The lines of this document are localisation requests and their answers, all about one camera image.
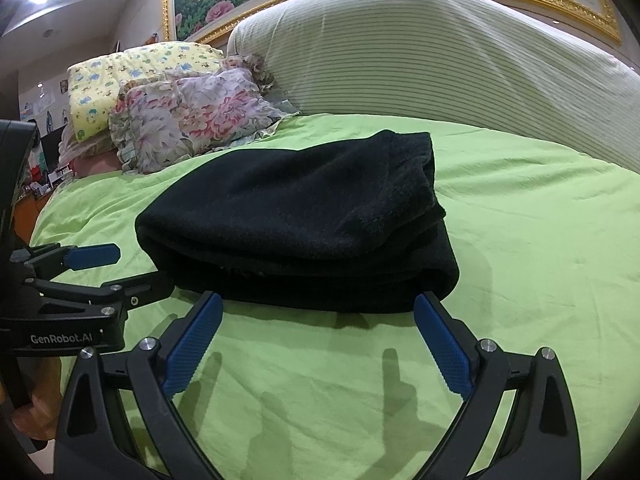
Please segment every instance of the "blue textured pad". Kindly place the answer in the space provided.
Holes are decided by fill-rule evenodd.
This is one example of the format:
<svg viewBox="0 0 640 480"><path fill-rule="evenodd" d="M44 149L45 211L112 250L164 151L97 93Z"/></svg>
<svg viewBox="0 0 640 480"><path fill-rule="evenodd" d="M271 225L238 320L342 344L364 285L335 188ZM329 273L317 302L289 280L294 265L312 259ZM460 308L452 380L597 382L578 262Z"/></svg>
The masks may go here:
<svg viewBox="0 0 640 480"><path fill-rule="evenodd" d="M69 249L63 263L71 270L82 270L113 265L119 259L120 248L116 244L89 245Z"/></svg>
<svg viewBox="0 0 640 480"><path fill-rule="evenodd" d="M421 294L414 303L415 324L427 343L449 390L467 400L474 389L466 354L433 305Z"/></svg>
<svg viewBox="0 0 640 480"><path fill-rule="evenodd" d="M221 322L222 298L212 294L166 360L162 390L167 397L187 389Z"/></svg>

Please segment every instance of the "headboard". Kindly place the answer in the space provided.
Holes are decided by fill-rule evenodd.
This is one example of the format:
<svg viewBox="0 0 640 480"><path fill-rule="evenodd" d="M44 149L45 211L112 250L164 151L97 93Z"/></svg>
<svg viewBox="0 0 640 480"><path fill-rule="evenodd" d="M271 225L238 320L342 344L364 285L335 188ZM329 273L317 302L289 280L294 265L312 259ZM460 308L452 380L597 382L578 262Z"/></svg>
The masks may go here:
<svg viewBox="0 0 640 480"><path fill-rule="evenodd" d="M305 114L388 114L560 142L640 172L640 76L491 0L288 0L245 19Z"/></svg>

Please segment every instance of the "human hand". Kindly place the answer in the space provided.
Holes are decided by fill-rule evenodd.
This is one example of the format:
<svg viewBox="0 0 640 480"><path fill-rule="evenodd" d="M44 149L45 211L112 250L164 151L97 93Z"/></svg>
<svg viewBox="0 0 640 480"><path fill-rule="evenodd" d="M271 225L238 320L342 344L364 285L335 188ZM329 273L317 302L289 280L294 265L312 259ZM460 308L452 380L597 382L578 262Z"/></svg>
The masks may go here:
<svg viewBox="0 0 640 480"><path fill-rule="evenodd" d="M14 425L18 431L35 440L51 440L56 436L62 404L61 373L62 362L59 357L41 360L31 392L31 404L14 412ZM5 400L6 392L0 384L0 404Z"/></svg>

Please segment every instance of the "orange wooden cabinet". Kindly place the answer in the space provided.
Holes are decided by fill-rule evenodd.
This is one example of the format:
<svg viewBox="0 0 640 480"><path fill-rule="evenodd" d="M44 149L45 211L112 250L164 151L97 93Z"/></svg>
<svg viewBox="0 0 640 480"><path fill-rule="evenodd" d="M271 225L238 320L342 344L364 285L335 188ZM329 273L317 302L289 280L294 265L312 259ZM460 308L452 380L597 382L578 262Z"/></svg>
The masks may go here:
<svg viewBox="0 0 640 480"><path fill-rule="evenodd" d="M28 194L18 200L15 205L15 233L25 242L29 243L33 229L36 227L36 220L42 208L51 198L51 193L47 193L40 198L35 198L32 194Z"/></svg>

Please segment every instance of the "silver bolt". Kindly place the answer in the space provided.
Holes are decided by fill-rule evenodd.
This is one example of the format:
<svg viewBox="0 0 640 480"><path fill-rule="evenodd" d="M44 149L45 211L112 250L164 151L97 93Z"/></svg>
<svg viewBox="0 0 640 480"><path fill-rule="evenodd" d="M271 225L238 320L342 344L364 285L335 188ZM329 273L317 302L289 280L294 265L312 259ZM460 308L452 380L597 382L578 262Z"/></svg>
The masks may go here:
<svg viewBox="0 0 640 480"><path fill-rule="evenodd" d="M156 346L156 340L152 337L145 337L138 344L141 350L153 350Z"/></svg>
<svg viewBox="0 0 640 480"><path fill-rule="evenodd" d="M549 361L553 361L556 358L556 353L551 348L548 348L546 346L542 349L541 354L543 358Z"/></svg>
<svg viewBox="0 0 640 480"><path fill-rule="evenodd" d="M91 346L87 346L80 351L81 359L91 359L95 355L95 350Z"/></svg>
<svg viewBox="0 0 640 480"><path fill-rule="evenodd" d="M495 352L498 349L498 345L492 339L482 339L480 348L485 352Z"/></svg>

